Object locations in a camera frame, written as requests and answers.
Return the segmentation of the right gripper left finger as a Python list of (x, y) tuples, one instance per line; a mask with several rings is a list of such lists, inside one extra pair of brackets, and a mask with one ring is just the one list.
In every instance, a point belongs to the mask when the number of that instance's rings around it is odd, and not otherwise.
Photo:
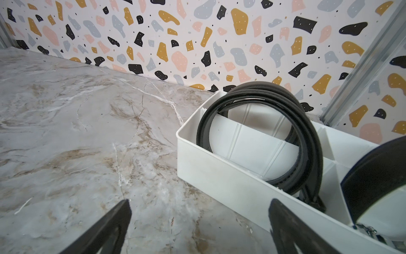
[(132, 210), (129, 200), (120, 201), (77, 240), (65, 248), (62, 253), (121, 253), (131, 216)]

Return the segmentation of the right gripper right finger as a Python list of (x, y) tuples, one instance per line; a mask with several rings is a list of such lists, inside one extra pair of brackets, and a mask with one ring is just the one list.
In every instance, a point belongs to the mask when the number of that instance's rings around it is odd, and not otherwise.
[(268, 210), (271, 235), (279, 254), (337, 254), (338, 251), (307, 226), (282, 202), (273, 199)]

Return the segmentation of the long black belt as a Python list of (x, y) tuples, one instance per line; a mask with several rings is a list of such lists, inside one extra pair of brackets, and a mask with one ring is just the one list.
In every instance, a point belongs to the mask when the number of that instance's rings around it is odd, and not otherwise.
[(406, 139), (380, 145), (362, 157), (341, 182), (353, 228), (406, 251)]
[(204, 113), (197, 128), (196, 144), (212, 151), (209, 141), (211, 124), (217, 114), (227, 115), (228, 111), (245, 104), (262, 104), (279, 111), (295, 128), (300, 139), (299, 155), (295, 164), (268, 184), (288, 194), (299, 193), (299, 200), (325, 212), (326, 207), (319, 196), (322, 182), (323, 155), (321, 143), (313, 124), (295, 103), (283, 95), (263, 90), (242, 90), (227, 93), (214, 102)]

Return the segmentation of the white divided storage box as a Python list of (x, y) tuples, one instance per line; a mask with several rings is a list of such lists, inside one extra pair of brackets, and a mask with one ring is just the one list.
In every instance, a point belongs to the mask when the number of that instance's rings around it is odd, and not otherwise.
[(298, 147), (285, 141), (286, 118), (260, 105), (217, 115), (210, 131), (211, 151), (196, 144), (197, 129), (206, 110), (224, 92), (201, 105), (178, 130), (178, 176), (263, 229), (270, 229), (268, 210), (279, 200), (307, 226), (343, 254), (394, 254), (395, 249), (353, 228), (340, 183), (375, 144), (314, 123), (320, 138), (324, 168), (320, 197), (326, 212), (269, 184), (286, 173), (298, 157)]

